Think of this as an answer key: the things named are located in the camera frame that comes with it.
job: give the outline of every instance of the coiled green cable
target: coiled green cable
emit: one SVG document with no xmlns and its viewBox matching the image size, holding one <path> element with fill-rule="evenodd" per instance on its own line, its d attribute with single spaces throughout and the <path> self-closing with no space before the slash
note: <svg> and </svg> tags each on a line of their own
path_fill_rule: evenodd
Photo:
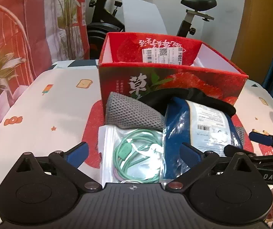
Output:
<svg viewBox="0 0 273 229">
<path fill-rule="evenodd" d="M 113 152 L 113 163 L 114 167 L 117 170 L 117 174 L 123 180 L 135 180 L 142 183 L 156 183 L 159 181 L 160 171 L 149 179 L 141 179 L 137 177 L 132 177 L 127 174 L 128 168 L 134 166 L 135 164 L 141 163 L 142 161 L 148 159 L 149 157 L 144 157 L 139 160 L 133 161 L 140 153 L 135 151 L 128 159 L 128 155 L 132 151 L 132 143 L 136 141 L 143 141 L 145 142 L 144 145 L 138 148 L 138 151 L 148 151 L 152 144 L 161 145 L 161 141 L 157 138 L 157 136 L 151 131 L 147 129 L 137 129 L 130 134 L 128 134 L 120 144 L 115 148 Z"/>
</svg>

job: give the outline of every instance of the red box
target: red box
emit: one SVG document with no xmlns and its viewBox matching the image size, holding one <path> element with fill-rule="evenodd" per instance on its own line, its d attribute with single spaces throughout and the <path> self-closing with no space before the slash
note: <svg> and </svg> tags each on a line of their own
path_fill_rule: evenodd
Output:
<svg viewBox="0 0 273 229">
<path fill-rule="evenodd" d="M 142 49 L 153 47 L 182 47 L 182 65 L 143 63 Z M 108 33 L 98 69 L 104 106 L 111 91 L 139 98 L 157 89 L 192 87 L 233 105 L 248 79 L 200 40 L 150 33 Z"/>
</svg>

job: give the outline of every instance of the clear plastic bag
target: clear plastic bag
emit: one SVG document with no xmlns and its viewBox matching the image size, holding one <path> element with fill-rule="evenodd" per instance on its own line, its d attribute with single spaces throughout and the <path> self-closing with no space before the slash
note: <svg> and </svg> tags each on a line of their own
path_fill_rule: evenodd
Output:
<svg viewBox="0 0 273 229">
<path fill-rule="evenodd" d="M 99 128 L 98 136 L 102 186 L 159 181 L 164 152 L 161 132 L 105 125 Z"/>
<path fill-rule="evenodd" d="M 163 131 L 165 165 L 161 182 L 169 182 L 189 170 L 180 158 L 183 142 L 198 150 L 214 151 L 224 156 L 228 144 L 242 148 L 242 144 L 230 117 L 213 108 L 177 97 L 168 104 Z"/>
</svg>

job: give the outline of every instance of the white product label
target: white product label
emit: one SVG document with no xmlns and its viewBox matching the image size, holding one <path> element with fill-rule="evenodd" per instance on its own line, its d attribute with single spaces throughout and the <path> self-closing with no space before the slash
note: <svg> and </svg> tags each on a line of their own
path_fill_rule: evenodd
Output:
<svg viewBox="0 0 273 229">
<path fill-rule="evenodd" d="M 182 52 L 182 47 L 143 49 L 143 62 L 182 65 Z"/>
<path fill-rule="evenodd" d="M 190 144 L 198 150 L 214 151 L 224 157 L 223 149 L 231 144 L 229 122 L 223 112 L 186 101 L 190 110 Z"/>
</svg>

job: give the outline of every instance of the wooden panel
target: wooden panel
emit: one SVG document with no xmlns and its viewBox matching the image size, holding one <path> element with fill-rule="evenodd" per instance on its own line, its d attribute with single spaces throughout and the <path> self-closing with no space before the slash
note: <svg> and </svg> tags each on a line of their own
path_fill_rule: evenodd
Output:
<svg viewBox="0 0 273 229">
<path fill-rule="evenodd" d="M 231 60 L 262 83 L 273 58 L 273 0 L 245 0 Z"/>
</svg>

